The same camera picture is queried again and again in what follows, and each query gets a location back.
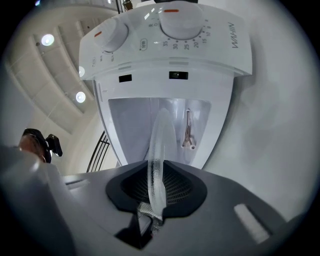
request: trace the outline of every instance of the appliance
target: appliance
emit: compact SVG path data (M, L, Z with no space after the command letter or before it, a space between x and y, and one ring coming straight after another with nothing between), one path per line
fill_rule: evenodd
M95 81L121 165L146 159L153 123L165 108L174 122L176 161L201 169L224 125L234 77L252 73L252 53L240 17L173 1L105 20L81 40L79 65L81 78Z

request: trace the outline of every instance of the white wall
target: white wall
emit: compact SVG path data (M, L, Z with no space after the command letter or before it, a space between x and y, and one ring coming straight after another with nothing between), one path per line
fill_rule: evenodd
M199 1L243 17L253 75L235 80L224 131L204 169L233 179L287 220L319 185L319 63L276 1Z
M64 153L62 170L60 170L63 175L85 173L87 171L90 158L103 131L104 128L98 114L97 105L92 102L69 139L69 144ZM109 147L101 169L114 168L116 164L116 156L112 148Z

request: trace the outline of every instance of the white control panel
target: white control panel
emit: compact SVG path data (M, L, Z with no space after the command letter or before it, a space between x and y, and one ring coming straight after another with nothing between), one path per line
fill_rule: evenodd
M227 11L185 1L142 6L105 20L80 43L81 77L90 80L122 66L191 60L234 76L252 73L244 20Z

